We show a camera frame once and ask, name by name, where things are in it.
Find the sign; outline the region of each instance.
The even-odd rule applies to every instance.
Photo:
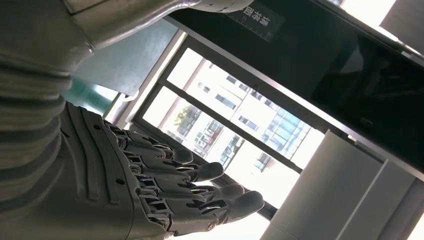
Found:
[[[284,23],[284,17],[254,1],[242,10],[227,14],[228,17],[270,42]]]

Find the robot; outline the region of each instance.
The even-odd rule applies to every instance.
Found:
[[[0,2],[0,239],[163,240],[260,210],[224,171],[186,149],[121,130],[67,103],[70,73],[167,14],[229,13],[253,0]]]

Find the gray metal panel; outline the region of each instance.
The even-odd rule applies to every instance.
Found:
[[[161,56],[177,27],[165,20],[96,52],[73,73],[81,80],[134,95]]]
[[[406,45],[424,53],[424,1],[397,0],[380,24]]]
[[[271,224],[294,239],[336,239],[381,167],[328,132]]]
[[[339,240],[376,240],[416,178],[387,162]]]

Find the black display screen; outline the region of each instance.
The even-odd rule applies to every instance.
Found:
[[[271,41],[224,14],[172,17],[424,173],[423,67],[310,0],[259,2],[283,17]]]

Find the window pane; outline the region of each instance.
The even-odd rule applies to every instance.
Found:
[[[289,160],[297,154],[311,129],[309,125],[191,49],[185,51],[180,62],[168,77],[171,83]],[[272,140],[275,133],[285,141],[292,138],[292,142],[283,149],[279,144],[282,141]]]
[[[226,174],[246,188],[260,192],[276,208],[299,177],[273,158],[258,168],[258,160],[265,155],[263,151],[165,87],[143,118],[206,161],[223,164]]]
[[[264,156],[269,160],[261,166],[261,157],[265,161]],[[225,173],[246,188],[260,192],[276,208],[280,208],[299,178],[297,172],[248,141],[241,146]]]

